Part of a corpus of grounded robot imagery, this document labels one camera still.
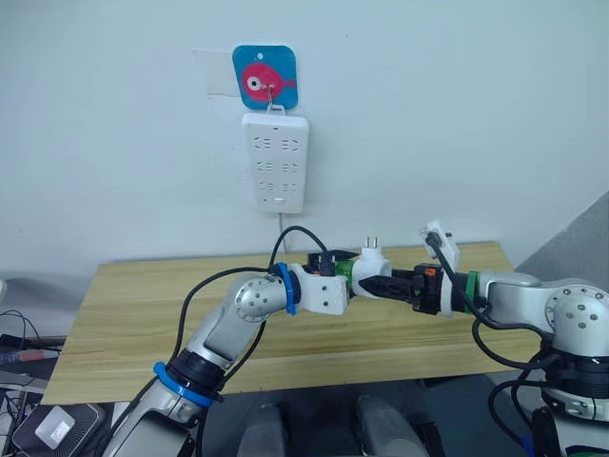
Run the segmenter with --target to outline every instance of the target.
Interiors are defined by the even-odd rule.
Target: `white power strip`
[[[308,121],[303,117],[244,115],[254,199],[266,212],[297,213],[305,202]]]

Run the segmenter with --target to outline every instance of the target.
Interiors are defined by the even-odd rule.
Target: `blue square sticker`
[[[241,99],[250,109],[266,109],[269,95],[274,105],[291,109],[298,103],[296,57],[287,46],[238,46],[232,63]]]

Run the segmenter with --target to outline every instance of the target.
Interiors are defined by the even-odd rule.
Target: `electrical cord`
[[[518,377],[518,380],[526,381],[526,378],[529,377],[529,374],[531,374],[530,369],[523,370],[521,375]],[[518,415],[521,417],[522,421],[526,424],[527,427],[529,427],[529,429],[532,430],[533,423],[531,422],[531,419],[529,419],[528,416],[526,415],[526,413],[524,412],[524,409],[522,409],[521,402],[518,399],[518,388],[519,387],[520,386],[512,386],[512,388],[510,389],[510,397],[512,398],[512,404],[514,404],[514,409],[516,410]]]
[[[284,232],[284,215],[279,213],[279,234],[281,235]],[[287,244],[285,243],[285,238],[282,241],[282,248],[284,248],[284,254],[287,254]]]
[[[146,391],[150,388],[150,386],[152,386],[152,384],[154,384],[154,382],[157,379],[158,379],[158,376],[154,376],[152,379],[150,379],[146,383],[146,385],[144,387],[142,387],[142,389],[139,392],[137,392],[137,395],[135,395],[135,397],[133,397],[133,400],[131,400],[129,402],[129,404],[127,405],[125,410],[121,413],[121,415],[118,416],[118,419],[116,419],[116,422],[114,423],[114,425],[112,427],[110,427],[110,430],[108,431],[108,433],[105,433],[99,437],[99,440],[97,441],[97,446],[95,447],[95,453],[93,454],[93,457],[100,457],[104,453],[104,451],[106,450],[106,447],[108,447],[108,443],[110,442],[110,439],[112,438],[112,436],[114,436],[114,433],[116,433],[116,430],[118,430],[118,428],[121,426],[121,424],[123,424],[125,419],[127,419],[127,416],[135,409],[135,407],[137,407],[137,405],[140,403],[140,400],[142,400],[142,397],[144,396]]]
[[[26,343],[26,332],[27,332],[27,325],[28,324],[32,331],[34,332],[34,335],[36,337],[36,340],[38,341],[38,343],[42,346],[43,345],[43,341],[40,338],[40,334],[38,333],[38,329],[36,328],[36,326],[31,322],[31,320],[24,316],[23,313],[17,309],[8,309],[4,312],[0,313],[0,317],[3,316],[11,316],[11,317],[18,317],[21,319],[22,323],[23,323],[23,335],[21,337],[21,343],[19,344],[19,348],[15,351],[11,351],[10,353],[14,353],[14,352],[19,352],[20,350],[22,350],[24,348],[24,345]],[[46,350],[55,350],[57,352],[59,352],[60,350],[57,348],[44,348]]]
[[[203,432],[206,428],[208,409],[205,408],[199,416],[199,427],[197,428],[197,437],[194,444],[195,457],[203,457]]]
[[[221,390],[225,386],[226,382],[237,373],[239,368],[241,368],[244,365],[244,363],[247,362],[247,359],[249,359],[251,354],[254,353],[254,350],[256,350],[258,343],[260,343],[260,340],[263,337],[263,333],[265,332],[265,327],[266,327],[266,321],[264,321],[260,324],[260,328],[258,328],[258,334],[256,335],[254,342],[251,344],[251,346],[247,350],[246,354],[241,358],[241,360],[237,363],[237,365],[235,365],[235,367],[228,374],[225,375],[219,390]]]
[[[283,230],[282,233],[279,235],[279,238],[277,239],[277,242],[275,243],[275,246],[273,247],[267,268],[239,267],[239,268],[226,269],[224,271],[220,271],[216,274],[209,276],[204,281],[197,284],[194,288],[192,288],[190,290],[190,292],[187,294],[187,296],[185,297],[184,302],[182,304],[182,308],[180,310],[180,319],[178,321],[178,332],[177,332],[177,336],[176,336],[176,342],[175,342],[175,346],[173,348],[173,352],[171,353],[171,356],[169,357],[169,360],[167,361],[168,366],[171,365],[173,363],[173,361],[176,359],[176,357],[180,354],[180,350],[182,348],[182,343],[184,340],[184,329],[186,326],[188,307],[190,305],[190,302],[192,301],[192,298],[196,295],[196,293],[199,292],[205,286],[207,286],[209,283],[211,283],[217,279],[223,278],[225,276],[228,276],[230,274],[242,273],[242,272],[248,272],[248,271],[261,272],[261,273],[269,272],[272,269],[273,265],[275,264],[275,258],[277,256],[279,246],[281,245],[285,236],[289,232],[295,231],[295,230],[301,231],[302,233],[305,233],[306,235],[308,235],[320,247],[322,252],[327,253],[327,248],[325,247],[324,243],[312,231],[310,231],[307,228],[301,227],[301,226],[292,226],[292,227],[288,227],[285,230]],[[258,329],[258,333],[257,333],[256,337],[254,338],[254,341],[252,342],[251,346],[247,350],[246,354],[241,358],[241,360],[237,363],[237,365],[235,365],[235,367],[224,376],[219,390],[222,389],[222,387],[225,385],[226,381],[228,381],[230,378],[232,378],[237,373],[237,371],[244,365],[244,363],[249,359],[251,354],[254,352],[254,350],[260,343],[260,340],[262,339],[263,334],[265,332],[265,327],[266,327],[266,321],[261,323],[261,325]],[[152,386],[152,383],[154,383],[154,381],[156,381],[156,379],[158,379],[158,377],[155,376],[142,388],[142,390],[140,390],[138,392],[138,394],[129,403],[129,405],[127,406],[125,411],[123,411],[123,413],[117,419],[114,426],[112,426],[109,433],[100,437],[100,439],[98,441],[98,445],[95,449],[94,457],[99,457],[102,455],[102,453],[108,446],[109,440],[111,439],[112,436],[114,436],[118,427],[125,421],[127,416],[135,409],[135,407],[141,400],[144,393],[150,388],[150,386]],[[197,456],[201,455],[203,431],[204,431],[205,423],[206,423],[206,410],[205,410],[205,412],[203,412],[201,414],[199,421],[200,421],[199,428],[197,430],[196,443],[195,443],[195,452],[196,452]]]
[[[455,271],[450,267],[450,264],[448,263],[448,261],[446,260],[446,257],[444,256],[444,254],[442,253],[442,250],[440,249],[441,240],[438,237],[438,235],[436,233],[430,233],[429,235],[427,235],[425,242],[427,243],[427,245],[429,245],[434,250],[436,256],[440,260],[442,269],[444,270],[444,272],[446,273],[448,278],[451,280],[451,282],[453,284],[456,284],[457,275],[455,274]],[[485,324],[487,327],[495,329],[495,330],[525,329],[525,330],[533,331],[533,332],[537,333],[539,335],[539,337],[541,338],[541,345],[543,347],[549,346],[549,335],[547,333],[543,332],[540,328],[537,328],[530,324],[502,324],[502,323],[496,322],[486,315],[486,312],[488,312],[491,309],[490,304],[487,303],[485,311],[480,311],[472,303],[471,299],[465,294],[465,292],[462,289],[458,288],[458,293],[462,297],[467,308],[471,311],[472,314],[474,314],[474,316],[476,316],[476,320],[472,324],[472,335],[474,337],[474,341],[476,342],[478,347],[482,350],[482,352],[484,352],[488,357],[490,357],[494,361],[496,361],[502,365],[511,367],[511,368],[538,369],[538,368],[547,368],[550,365],[552,365],[553,363],[555,363],[560,358],[558,356],[558,354],[552,354],[546,358],[539,360],[537,363],[522,363],[522,362],[516,362],[516,361],[510,360],[510,359],[501,357],[499,354],[497,354],[491,348],[489,348],[482,340],[482,338],[480,336],[480,324],[481,323]]]
[[[495,409],[495,399],[497,398],[497,395],[499,395],[499,393],[504,390],[505,388],[508,387],[513,387],[513,386],[529,386],[529,387],[545,387],[546,383],[543,383],[541,381],[525,381],[525,380],[521,380],[521,379],[516,379],[516,380],[511,380],[511,381],[505,381],[504,383],[501,384],[497,384],[492,390],[491,393],[488,395],[488,412],[490,413],[491,417],[493,418],[493,420],[495,421],[495,423],[499,426],[499,428],[507,435],[509,436],[517,445],[519,445],[520,447],[523,447],[522,444],[522,440],[521,438],[518,436],[518,434],[512,430],[497,414],[497,410]]]
[[[480,324],[481,320],[476,319],[472,324],[472,336],[474,337],[474,341],[480,348],[482,352],[484,352],[489,358],[493,359],[495,362],[498,362],[502,365],[511,368],[517,369],[540,369],[540,368],[548,368],[550,365],[554,364],[560,359],[558,354],[550,354],[547,357],[542,358],[538,362],[535,363],[523,363],[523,362],[515,362],[510,359],[506,359],[505,357],[500,356],[497,352],[493,351],[489,346],[487,346],[481,338],[480,335]]]
[[[291,227],[286,228],[284,231],[282,231],[282,234],[279,235],[279,238],[277,238],[277,242],[275,243],[275,246],[273,247],[273,251],[270,254],[270,259],[268,260],[268,269],[271,269],[273,267],[273,265],[275,265],[275,257],[277,257],[277,252],[279,250],[279,246],[281,245],[285,236],[291,231],[301,231],[302,233],[307,235],[309,238],[311,238],[317,244],[317,246],[319,246],[319,248],[322,250],[322,252],[324,254],[327,254],[327,248],[325,247],[325,244],[322,242],[322,240],[320,240],[317,237],[317,235],[315,235],[315,233],[313,233],[308,228],[304,228],[302,226],[291,226]]]
[[[209,283],[215,281],[216,279],[224,278],[225,276],[228,276],[229,274],[243,273],[243,272],[247,272],[247,271],[257,271],[257,272],[261,272],[261,273],[266,273],[266,272],[268,272],[268,269],[267,268],[258,268],[258,267],[239,267],[239,268],[226,269],[224,271],[220,271],[219,273],[209,276],[207,279],[201,281],[194,288],[192,288],[192,290],[188,293],[188,295],[186,296],[186,298],[184,299],[184,302],[182,304],[182,310],[180,311],[180,321],[178,322],[178,335],[176,337],[175,347],[173,348],[173,353],[171,354],[171,357],[169,357],[169,361],[167,362],[168,366],[171,365],[171,363],[173,363],[175,358],[180,353],[180,349],[182,348],[182,340],[184,339],[184,326],[187,321],[188,306],[190,305],[190,301],[192,300],[192,297],[194,297],[199,290],[204,288]]]

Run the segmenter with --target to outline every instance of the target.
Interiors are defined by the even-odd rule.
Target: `table surface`
[[[461,249],[462,271],[511,270],[496,243]],[[386,249],[385,256],[395,268],[429,261],[424,248]],[[305,256],[290,254],[283,260],[303,263]],[[226,268],[266,262],[260,255],[101,265],[43,403],[132,398],[152,377],[153,364],[171,354],[180,307],[193,285]],[[193,300],[185,342],[222,302],[232,279],[212,283]],[[504,370],[476,347],[471,322],[468,315],[447,319],[414,312],[407,303],[362,297],[353,299],[343,316],[280,312],[268,320],[258,349],[224,393]],[[538,347],[537,339],[522,330],[485,329],[482,336],[491,348],[516,360],[528,360]]]

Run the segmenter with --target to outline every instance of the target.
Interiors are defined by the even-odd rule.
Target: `blue cable tie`
[[[192,403],[199,405],[200,407],[210,407],[213,403],[213,400],[207,398],[205,395],[188,390],[186,387],[171,379],[165,370],[165,364],[163,362],[157,362],[154,364],[152,371],[154,371],[154,373],[159,377],[159,380],[165,385],[165,387],[186,398],[187,400],[190,400]]]
[[[289,271],[287,271],[287,265],[283,262],[277,264],[279,272],[282,274],[282,278],[285,283],[285,311],[292,316],[296,315],[296,304],[294,303],[294,288],[292,287],[292,280],[289,277]]]

